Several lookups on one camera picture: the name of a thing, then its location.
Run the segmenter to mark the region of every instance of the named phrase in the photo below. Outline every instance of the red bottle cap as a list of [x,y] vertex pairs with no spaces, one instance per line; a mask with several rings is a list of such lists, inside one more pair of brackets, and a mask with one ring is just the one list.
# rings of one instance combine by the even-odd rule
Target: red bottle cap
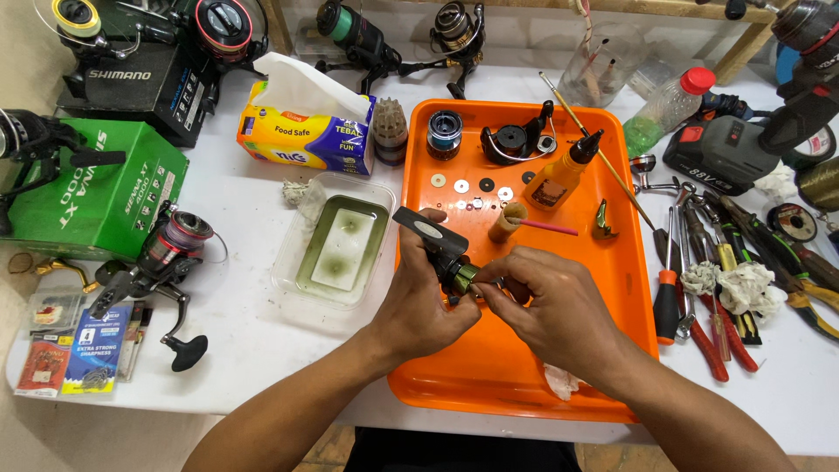
[[717,77],[705,67],[693,67],[682,76],[680,84],[691,95],[702,95],[711,90]]

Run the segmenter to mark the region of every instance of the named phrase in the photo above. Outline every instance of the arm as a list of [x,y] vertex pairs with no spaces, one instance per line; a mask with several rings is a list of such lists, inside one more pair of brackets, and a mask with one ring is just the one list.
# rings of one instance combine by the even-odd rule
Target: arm
[[[480,283],[499,276],[515,301]],[[626,403],[678,470],[795,470],[746,413],[664,367],[618,330],[585,266],[516,246],[475,281],[492,312],[540,359]]]
[[[421,212],[437,222],[444,212]],[[422,239],[399,230],[402,259],[370,324],[323,359],[271,385],[221,420],[186,460],[192,470],[292,470],[365,386],[454,343],[481,317],[473,296],[448,312]]]

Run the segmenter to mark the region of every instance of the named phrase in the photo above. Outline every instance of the black box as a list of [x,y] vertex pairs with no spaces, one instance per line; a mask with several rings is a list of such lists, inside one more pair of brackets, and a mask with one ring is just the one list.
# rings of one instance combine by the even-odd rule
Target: black box
[[[112,42],[116,50],[130,45]],[[57,105],[76,118],[144,121],[172,145],[191,148],[204,123],[201,99],[217,78],[209,58],[196,64],[179,45],[141,43],[125,60],[105,58],[85,71],[86,99],[65,87]]]

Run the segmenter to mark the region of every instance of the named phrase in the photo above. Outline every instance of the oil bottle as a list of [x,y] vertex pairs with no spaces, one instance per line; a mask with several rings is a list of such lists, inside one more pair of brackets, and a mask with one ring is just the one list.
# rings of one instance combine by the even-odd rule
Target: oil bottle
[[524,188],[524,198],[539,210],[553,212],[580,185],[580,174],[597,154],[603,130],[574,143],[568,152],[551,162]]

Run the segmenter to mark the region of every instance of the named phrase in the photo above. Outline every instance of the green box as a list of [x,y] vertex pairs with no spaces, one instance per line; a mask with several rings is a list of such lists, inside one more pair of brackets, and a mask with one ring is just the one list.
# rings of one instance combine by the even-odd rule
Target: green box
[[[99,150],[124,150],[123,165],[76,169],[61,151],[51,183],[18,196],[4,238],[41,254],[83,260],[134,261],[163,200],[177,201],[190,165],[186,156],[142,122],[61,120]],[[29,179],[37,177],[34,166]]]

